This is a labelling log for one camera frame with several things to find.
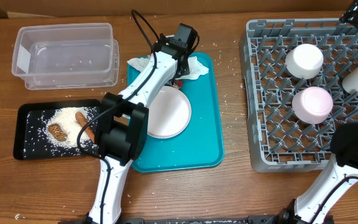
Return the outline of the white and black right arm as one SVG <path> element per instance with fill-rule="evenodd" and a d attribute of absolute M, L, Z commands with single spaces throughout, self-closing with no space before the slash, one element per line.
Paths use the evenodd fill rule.
<path fill-rule="evenodd" d="M 339 21 L 358 29 L 358 1 L 354 1 Z M 301 44 L 285 59 L 287 70 L 297 78 L 314 78 L 323 64 L 323 54 L 311 44 Z M 343 89 L 358 96 L 358 67 L 342 81 Z M 327 90 L 308 87 L 291 102 L 297 118 L 308 124 L 325 121 L 334 100 Z M 287 208 L 267 223 L 324 223 L 334 204 L 358 181 L 358 122 L 340 125 L 329 146 L 330 159 L 311 187 L 293 199 Z"/>

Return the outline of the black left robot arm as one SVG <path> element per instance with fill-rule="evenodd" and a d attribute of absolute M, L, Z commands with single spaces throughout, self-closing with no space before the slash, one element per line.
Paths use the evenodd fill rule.
<path fill-rule="evenodd" d="M 180 24 L 172 37 L 161 35 L 137 78 L 120 94 L 108 93 L 102 99 L 100 114 L 94 118 L 101 171 L 87 223 L 119 220 L 127 173 L 147 139 L 149 107 L 166 83 L 189 74 L 188 57 L 199 40 L 197 31 L 185 24 Z"/>

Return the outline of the white ceramic bowl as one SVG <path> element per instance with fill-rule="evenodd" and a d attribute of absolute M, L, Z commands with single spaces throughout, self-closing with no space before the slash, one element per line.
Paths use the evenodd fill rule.
<path fill-rule="evenodd" d="M 294 77 L 310 79 L 318 75 L 323 60 L 323 53 L 317 46 L 301 44 L 287 54 L 285 64 Z"/>

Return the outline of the white napkin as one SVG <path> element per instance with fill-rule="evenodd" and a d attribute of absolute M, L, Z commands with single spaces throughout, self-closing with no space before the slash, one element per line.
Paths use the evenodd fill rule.
<path fill-rule="evenodd" d="M 183 79 L 197 80 L 200 76 L 209 73 L 209 68 L 198 61 L 197 56 L 188 58 L 190 74 L 183 76 Z"/>

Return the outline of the white tissue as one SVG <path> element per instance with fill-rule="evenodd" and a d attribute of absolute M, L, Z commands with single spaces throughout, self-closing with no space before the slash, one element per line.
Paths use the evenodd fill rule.
<path fill-rule="evenodd" d="M 127 63 L 137 71 L 142 72 L 144 68 L 148 65 L 149 61 L 150 56 L 146 56 L 141 58 L 132 58 L 128 60 Z"/>

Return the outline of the brown patterned food piece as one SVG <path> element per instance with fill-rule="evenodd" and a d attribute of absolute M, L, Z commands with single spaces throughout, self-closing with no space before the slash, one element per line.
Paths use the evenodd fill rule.
<path fill-rule="evenodd" d="M 51 124 L 48 127 L 48 131 L 49 133 L 57 140 L 60 142 L 66 141 L 67 140 L 67 134 L 61 129 L 59 124 Z"/>

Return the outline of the red snack wrapper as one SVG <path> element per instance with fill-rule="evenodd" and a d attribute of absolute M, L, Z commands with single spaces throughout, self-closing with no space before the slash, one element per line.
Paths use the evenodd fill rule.
<path fill-rule="evenodd" d="M 172 79 L 168 82 L 168 84 L 176 89 L 180 89 L 183 86 L 183 82 L 181 80 Z"/>

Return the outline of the pink bowl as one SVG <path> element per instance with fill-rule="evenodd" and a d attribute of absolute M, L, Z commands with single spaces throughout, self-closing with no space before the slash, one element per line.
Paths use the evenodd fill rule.
<path fill-rule="evenodd" d="M 292 99 L 292 108 L 298 119 L 308 124 L 325 121 L 333 109 L 333 99 L 323 88 L 312 86 L 298 92 Z"/>

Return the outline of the large white plate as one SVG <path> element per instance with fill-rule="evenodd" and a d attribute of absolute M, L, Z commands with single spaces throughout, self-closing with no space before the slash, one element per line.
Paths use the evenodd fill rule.
<path fill-rule="evenodd" d="M 163 86 L 149 107 L 148 135 L 167 139 L 179 135 L 191 119 L 186 95 L 174 87 Z"/>

